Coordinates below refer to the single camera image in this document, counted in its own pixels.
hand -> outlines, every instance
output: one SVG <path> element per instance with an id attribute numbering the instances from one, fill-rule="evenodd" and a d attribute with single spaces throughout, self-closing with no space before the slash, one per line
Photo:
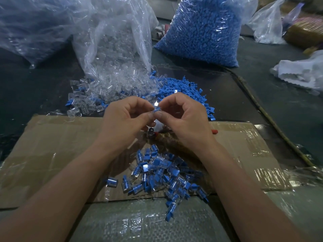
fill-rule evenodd
<path id="1" fill-rule="evenodd" d="M 112 102 L 106 108 L 103 126 L 94 145 L 113 150 L 115 156 L 125 150 L 136 134 L 155 125 L 154 106 L 136 96 Z"/>
<path id="2" fill-rule="evenodd" d="M 158 105 L 154 116 L 167 125 L 179 140 L 197 156 L 216 142 L 205 107 L 183 93 L 174 93 Z"/>

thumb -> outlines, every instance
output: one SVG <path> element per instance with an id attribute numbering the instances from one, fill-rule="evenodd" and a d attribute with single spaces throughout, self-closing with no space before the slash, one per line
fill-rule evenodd
<path id="1" fill-rule="evenodd" d="M 154 121 L 154 115 L 152 112 L 146 112 L 143 114 L 140 114 L 136 118 L 132 119 L 135 123 L 136 129 L 142 129 L 144 126 L 147 126 L 149 123 Z"/>
<path id="2" fill-rule="evenodd" d="M 156 111 L 154 113 L 154 117 L 161 123 L 165 124 L 166 126 L 169 126 L 171 129 L 174 129 L 176 122 L 179 120 L 165 111 Z"/>

person's left hand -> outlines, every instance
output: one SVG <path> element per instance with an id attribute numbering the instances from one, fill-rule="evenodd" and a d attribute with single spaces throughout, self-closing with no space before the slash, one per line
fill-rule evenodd
<path id="1" fill-rule="evenodd" d="M 120 154 L 134 140 L 136 134 L 147 126 L 155 126 L 154 106 L 147 100 L 131 96 L 112 102 L 106 108 L 102 130 L 94 145 Z"/>

cardboard box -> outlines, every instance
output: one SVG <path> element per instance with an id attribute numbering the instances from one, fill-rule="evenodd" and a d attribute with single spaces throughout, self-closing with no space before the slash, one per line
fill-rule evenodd
<path id="1" fill-rule="evenodd" d="M 34 116 L 0 169 L 0 208 L 23 204 L 91 145 L 100 131 L 101 123 L 102 118 L 97 117 L 77 117 L 69 122 L 66 116 Z M 210 124 L 219 131 L 214 136 L 217 141 L 263 190 L 290 188 L 277 160 L 254 125 L 237 122 Z M 135 162 L 134 153 L 148 146 L 144 133 L 140 132 L 134 143 L 107 167 L 88 201 L 151 198 L 152 195 L 145 195 L 143 192 L 128 196 L 121 188 L 122 176 L 131 174 L 129 167 Z M 202 163 L 189 155 L 180 156 L 190 167 L 204 172 L 200 184 L 207 192 L 214 193 L 212 181 Z M 119 179 L 117 188 L 105 187 L 104 180 L 108 176 Z M 161 196 L 164 196 L 163 191 L 153 194 L 153 197 Z"/>

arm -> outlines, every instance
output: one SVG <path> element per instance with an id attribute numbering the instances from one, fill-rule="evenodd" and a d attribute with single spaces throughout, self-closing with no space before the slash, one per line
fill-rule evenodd
<path id="1" fill-rule="evenodd" d="M 174 93 L 159 106 L 162 111 L 154 116 L 202 161 L 241 241 L 305 241 L 285 214 L 215 140 L 203 105 L 182 93 Z"/>
<path id="2" fill-rule="evenodd" d="M 1 221 L 0 238 L 64 241 L 108 164 L 134 141 L 141 128 L 153 124 L 149 112 L 153 109 L 148 101 L 138 97 L 111 103 L 97 140 L 26 204 Z"/>

